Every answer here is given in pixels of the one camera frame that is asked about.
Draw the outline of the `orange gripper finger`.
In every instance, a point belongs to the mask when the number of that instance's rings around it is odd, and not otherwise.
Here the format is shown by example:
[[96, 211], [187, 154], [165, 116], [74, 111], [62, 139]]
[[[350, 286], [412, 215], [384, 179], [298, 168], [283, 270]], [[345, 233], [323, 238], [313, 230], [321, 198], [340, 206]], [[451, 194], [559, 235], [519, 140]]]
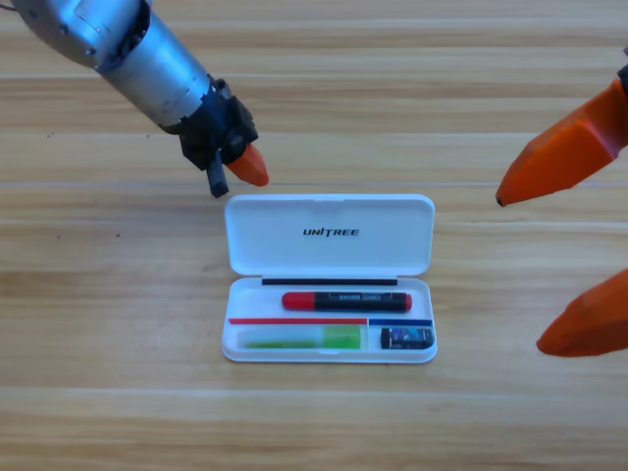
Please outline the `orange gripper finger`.
[[559, 357], [598, 356], [627, 348], [627, 270], [573, 299], [537, 340]]

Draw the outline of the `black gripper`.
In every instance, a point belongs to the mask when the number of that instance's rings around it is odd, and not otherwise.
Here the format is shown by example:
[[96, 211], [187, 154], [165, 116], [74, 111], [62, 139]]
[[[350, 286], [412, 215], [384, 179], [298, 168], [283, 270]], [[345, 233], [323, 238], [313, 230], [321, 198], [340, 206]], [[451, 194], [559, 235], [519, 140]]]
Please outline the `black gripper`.
[[496, 193], [507, 206], [569, 189], [609, 165], [627, 146], [628, 65], [601, 93], [532, 139]]
[[252, 115], [225, 80], [210, 81], [200, 107], [182, 124], [183, 156], [206, 173], [213, 196], [229, 191], [225, 168], [243, 182], [255, 186], [269, 183], [263, 156], [252, 145], [258, 138]]

